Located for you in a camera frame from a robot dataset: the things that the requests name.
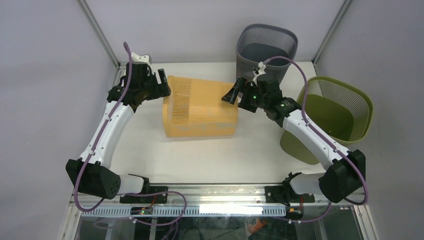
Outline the yellow mesh waste basket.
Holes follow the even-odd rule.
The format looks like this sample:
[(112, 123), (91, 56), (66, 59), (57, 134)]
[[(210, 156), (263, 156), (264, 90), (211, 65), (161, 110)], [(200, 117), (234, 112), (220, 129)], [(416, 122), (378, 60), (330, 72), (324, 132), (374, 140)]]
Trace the yellow mesh waste basket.
[(221, 98), (232, 83), (169, 75), (171, 94), (163, 99), (162, 123), (168, 138), (231, 136), (238, 107)]

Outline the grey mesh waste basket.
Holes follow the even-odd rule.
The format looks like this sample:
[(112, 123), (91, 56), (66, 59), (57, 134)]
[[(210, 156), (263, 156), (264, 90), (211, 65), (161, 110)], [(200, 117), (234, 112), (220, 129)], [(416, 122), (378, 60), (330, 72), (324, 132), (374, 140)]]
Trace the grey mesh waste basket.
[(290, 30), (262, 23), (248, 25), (236, 44), (236, 77), (252, 80), (259, 62), (276, 56), (293, 60), (298, 38)]

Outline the green mesh waste basket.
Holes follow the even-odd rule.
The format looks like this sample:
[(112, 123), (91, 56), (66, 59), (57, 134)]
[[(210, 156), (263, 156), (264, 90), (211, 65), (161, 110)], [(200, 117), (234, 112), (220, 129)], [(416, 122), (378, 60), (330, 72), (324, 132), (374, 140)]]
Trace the green mesh waste basket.
[(374, 106), (362, 90), (327, 76), (310, 78), (307, 88), (297, 102), (306, 102), (307, 115), (329, 136), (348, 146), (367, 135)]

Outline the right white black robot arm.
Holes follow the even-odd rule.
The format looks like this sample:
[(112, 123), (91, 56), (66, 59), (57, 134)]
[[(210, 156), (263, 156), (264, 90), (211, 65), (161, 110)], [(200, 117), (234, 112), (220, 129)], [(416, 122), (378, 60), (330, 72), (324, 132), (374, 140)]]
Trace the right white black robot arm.
[(365, 180), (366, 157), (360, 150), (349, 150), (331, 138), (306, 114), (296, 100), (283, 96), (278, 80), (262, 74), (255, 81), (239, 77), (221, 101), (235, 104), (255, 113), (262, 109), (266, 116), (294, 135), (319, 161), (324, 173), (290, 173), (282, 182), (282, 198), (294, 203), (304, 194), (324, 195), (331, 203), (345, 200), (364, 205), (369, 199)]

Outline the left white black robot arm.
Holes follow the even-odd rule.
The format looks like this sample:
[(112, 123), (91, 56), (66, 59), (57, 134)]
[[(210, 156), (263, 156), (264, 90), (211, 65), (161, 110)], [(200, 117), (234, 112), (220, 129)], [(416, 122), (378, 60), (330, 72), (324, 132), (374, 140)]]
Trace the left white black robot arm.
[(138, 107), (170, 94), (163, 68), (153, 71), (145, 62), (127, 63), (125, 74), (108, 91), (102, 120), (88, 146), (78, 159), (66, 163), (65, 170), (77, 193), (108, 200), (131, 194), (138, 203), (149, 200), (147, 178), (130, 173), (118, 175), (110, 168), (120, 137)]

